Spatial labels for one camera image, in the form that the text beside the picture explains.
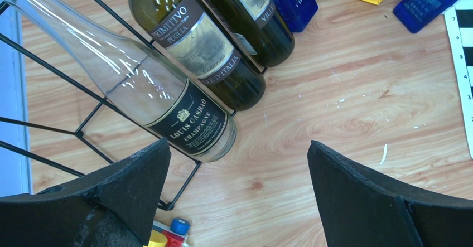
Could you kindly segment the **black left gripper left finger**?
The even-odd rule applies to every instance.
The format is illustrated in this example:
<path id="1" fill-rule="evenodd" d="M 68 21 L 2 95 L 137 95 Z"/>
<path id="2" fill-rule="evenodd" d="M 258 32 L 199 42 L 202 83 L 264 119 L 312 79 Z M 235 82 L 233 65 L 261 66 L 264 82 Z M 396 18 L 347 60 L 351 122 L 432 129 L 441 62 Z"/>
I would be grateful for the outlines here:
<path id="1" fill-rule="evenodd" d="M 170 165 L 160 139 L 35 195 L 1 198 L 2 246 L 144 246 Z"/>

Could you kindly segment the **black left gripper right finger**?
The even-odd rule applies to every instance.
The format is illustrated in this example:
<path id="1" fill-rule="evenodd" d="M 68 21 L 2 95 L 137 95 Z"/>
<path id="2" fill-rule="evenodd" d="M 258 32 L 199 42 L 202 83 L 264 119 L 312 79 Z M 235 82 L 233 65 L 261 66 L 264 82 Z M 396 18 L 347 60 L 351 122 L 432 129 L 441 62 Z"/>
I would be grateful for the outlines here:
<path id="1" fill-rule="evenodd" d="M 471 246 L 472 201 L 425 190 L 312 141 L 308 167 L 328 246 Z"/>

